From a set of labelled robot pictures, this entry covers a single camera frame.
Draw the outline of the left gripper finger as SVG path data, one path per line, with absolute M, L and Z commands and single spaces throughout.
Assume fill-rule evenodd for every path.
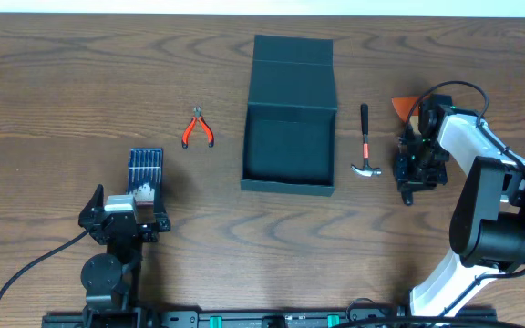
M 98 184 L 93 196 L 88 201 L 87 205 L 83 209 L 84 218 L 93 218 L 98 210 L 102 210 L 104 206 L 104 187 L 102 184 Z
M 168 219 L 168 214 L 166 212 L 163 199 L 161 197 L 160 182 L 157 182 L 154 188 L 153 214 L 156 221 L 166 221 Z

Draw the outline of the blue screwdriver bit set case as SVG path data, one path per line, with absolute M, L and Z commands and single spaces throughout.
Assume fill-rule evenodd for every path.
M 153 205 L 161 192 L 163 149 L 133 148 L 129 153 L 128 186 L 138 205 Z

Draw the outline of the small claw hammer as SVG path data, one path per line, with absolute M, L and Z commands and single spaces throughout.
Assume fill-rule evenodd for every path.
M 380 168 L 372 168 L 369 164 L 369 138 L 368 138 L 368 105 L 363 103 L 360 106 L 361 115 L 361 129 L 363 135 L 363 167 L 358 168 L 354 164 L 351 165 L 351 170 L 361 177 L 376 177 L 382 174 Z

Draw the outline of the orange scraper wooden handle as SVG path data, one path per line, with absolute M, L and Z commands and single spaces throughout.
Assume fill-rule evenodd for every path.
M 413 105 L 417 102 L 419 96 L 409 97 L 393 97 L 391 99 L 393 108 L 399 118 L 406 123 L 408 121 L 408 114 Z

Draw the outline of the black yellow screwdriver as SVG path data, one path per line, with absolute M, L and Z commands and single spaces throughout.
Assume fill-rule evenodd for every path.
M 401 198 L 405 205 L 411 206 L 414 203 L 412 191 L 402 191 Z

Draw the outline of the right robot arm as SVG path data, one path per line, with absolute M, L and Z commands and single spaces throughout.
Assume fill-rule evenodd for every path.
M 447 183 L 450 159 L 467 176 L 450 221 L 450 249 L 409 293 L 411 315 L 454 317 L 483 287 L 525 266 L 525 159 L 449 96 L 395 97 L 392 104 L 403 122 L 418 119 L 401 135 L 394 164 L 407 206 L 416 192 Z

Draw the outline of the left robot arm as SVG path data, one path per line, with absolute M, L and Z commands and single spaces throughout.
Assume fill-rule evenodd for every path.
M 78 225 L 107 247 L 104 253 L 90 258 L 81 271 L 86 305 L 93 313 L 124 313 L 137 305 L 142 246 L 157 242 L 162 232 L 170 230 L 161 184 L 150 183 L 149 190 L 153 192 L 153 222 L 138 222 L 133 194 L 105 199 L 101 185 L 79 214 Z

